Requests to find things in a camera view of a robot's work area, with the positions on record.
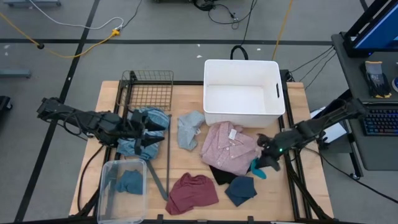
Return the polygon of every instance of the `keyboard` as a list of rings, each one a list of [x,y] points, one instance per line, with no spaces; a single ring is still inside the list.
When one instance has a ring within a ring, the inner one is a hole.
[[[362,124],[367,136],[398,136],[398,109],[370,109]]]

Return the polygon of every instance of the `dark blue towel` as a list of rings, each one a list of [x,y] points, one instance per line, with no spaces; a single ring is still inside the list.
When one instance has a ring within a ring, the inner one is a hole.
[[[243,202],[257,195],[254,189],[253,177],[237,177],[232,180],[225,193],[235,206],[240,206]]]
[[[118,192],[127,191],[132,194],[142,195],[142,181],[142,174],[138,170],[126,170],[116,183],[116,190]]]

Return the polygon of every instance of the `maroon cloth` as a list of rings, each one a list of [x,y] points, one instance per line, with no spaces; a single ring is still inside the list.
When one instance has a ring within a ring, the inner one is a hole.
[[[213,205],[218,202],[213,181],[205,175],[192,177],[185,173],[169,193],[166,211],[171,215],[183,214],[194,206]]]

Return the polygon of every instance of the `pink checkered shirt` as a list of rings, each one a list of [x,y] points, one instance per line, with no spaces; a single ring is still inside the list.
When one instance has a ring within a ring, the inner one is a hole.
[[[228,137],[231,129],[237,130],[235,140]],[[246,175],[251,161],[257,156],[256,142],[241,131],[242,127],[234,128],[230,122],[210,127],[201,149],[202,161],[223,171]]]

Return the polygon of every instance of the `clothing tag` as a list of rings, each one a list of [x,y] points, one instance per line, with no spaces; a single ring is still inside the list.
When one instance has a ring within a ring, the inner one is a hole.
[[[231,132],[229,133],[228,138],[235,140],[235,136],[236,136],[236,130],[235,129],[231,129]]]

